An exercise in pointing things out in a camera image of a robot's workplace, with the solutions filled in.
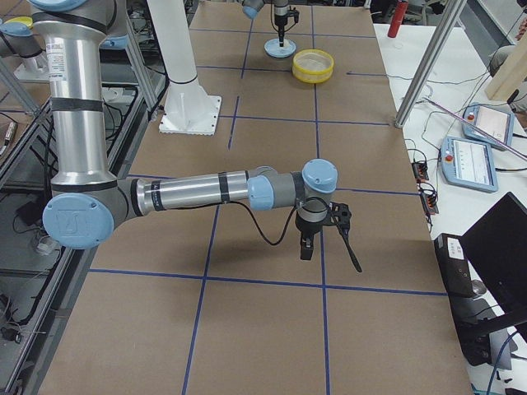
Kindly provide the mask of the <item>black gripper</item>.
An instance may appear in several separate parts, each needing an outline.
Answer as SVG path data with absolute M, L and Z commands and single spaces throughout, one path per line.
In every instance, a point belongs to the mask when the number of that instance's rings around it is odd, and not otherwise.
M 295 225 L 301 233 L 301 260 L 311 260 L 313 255 L 313 238 L 319 233 L 329 216 L 328 210 L 309 211 L 305 208 L 296 210 Z
M 275 26 L 277 27 L 278 43 L 280 47 L 284 46 L 285 26 L 287 25 L 287 15 L 275 15 Z

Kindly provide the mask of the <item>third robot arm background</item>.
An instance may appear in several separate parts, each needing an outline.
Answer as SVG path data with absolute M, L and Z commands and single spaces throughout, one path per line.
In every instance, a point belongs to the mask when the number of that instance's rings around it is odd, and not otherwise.
M 48 78 L 48 63 L 30 28 L 18 21 L 1 24 L 1 57 L 18 57 L 21 64 L 14 75 L 21 81 L 44 81 Z

